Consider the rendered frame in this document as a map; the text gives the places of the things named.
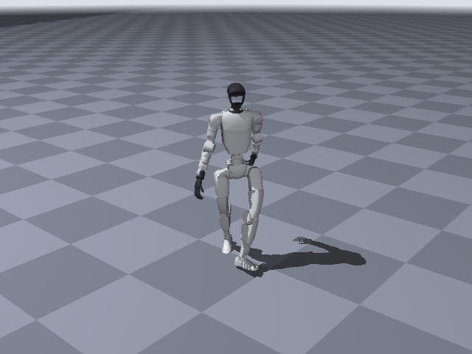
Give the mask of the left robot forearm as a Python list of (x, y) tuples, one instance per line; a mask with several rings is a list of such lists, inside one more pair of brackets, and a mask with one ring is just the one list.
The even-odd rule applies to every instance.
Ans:
[[(255, 144), (255, 143), (253, 143), (253, 142), (251, 141), (251, 152), (250, 152), (250, 156), (251, 156), (252, 154), (256, 154), (256, 155), (258, 156), (258, 151), (259, 151), (259, 148), (260, 148), (260, 144), (261, 144), (261, 142), (258, 142), (257, 144)], [(257, 156), (256, 156), (256, 157), (257, 157)]]

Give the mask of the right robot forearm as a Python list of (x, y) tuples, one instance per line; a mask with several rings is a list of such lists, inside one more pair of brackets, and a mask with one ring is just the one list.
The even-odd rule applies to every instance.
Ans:
[[(204, 145), (205, 145), (205, 143), (204, 143)], [(204, 151), (204, 146), (203, 146), (203, 150), (202, 150), (202, 153), (201, 153), (201, 160), (199, 162), (198, 170), (196, 172), (197, 176), (199, 176), (201, 170), (204, 170), (205, 175), (206, 175), (206, 170), (207, 170), (210, 158), (211, 158), (211, 155)]]

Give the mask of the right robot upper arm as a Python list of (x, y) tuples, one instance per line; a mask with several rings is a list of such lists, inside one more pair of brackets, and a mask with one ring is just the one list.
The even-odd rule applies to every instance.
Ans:
[(218, 131), (218, 126), (222, 123), (222, 113), (213, 114), (209, 118), (209, 124), (206, 133), (206, 143), (204, 145), (204, 151), (213, 152), (215, 150), (215, 137)]

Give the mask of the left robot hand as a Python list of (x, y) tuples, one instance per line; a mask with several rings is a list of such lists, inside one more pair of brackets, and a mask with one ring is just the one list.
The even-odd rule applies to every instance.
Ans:
[(246, 162), (249, 162), (247, 165), (251, 165), (251, 166), (252, 166), (252, 165), (254, 164), (255, 159), (257, 158), (256, 156), (257, 156), (256, 154), (252, 154), (252, 155), (250, 156), (250, 160), (246, 161)]

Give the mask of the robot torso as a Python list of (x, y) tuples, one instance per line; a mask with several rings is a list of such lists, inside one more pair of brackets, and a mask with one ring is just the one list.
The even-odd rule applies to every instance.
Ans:
[(240, 108), (243, 112), (233, 114), (224, 109), (222, 111), (221, 140), (228, 154), (231, 154), (230, 160), (226, 161), (229, 171), (229, 179), (247, 177), (247, 164), (243, 159), (243, 153), (247, 153), (251, 143), (252, 115), (249, 109)]

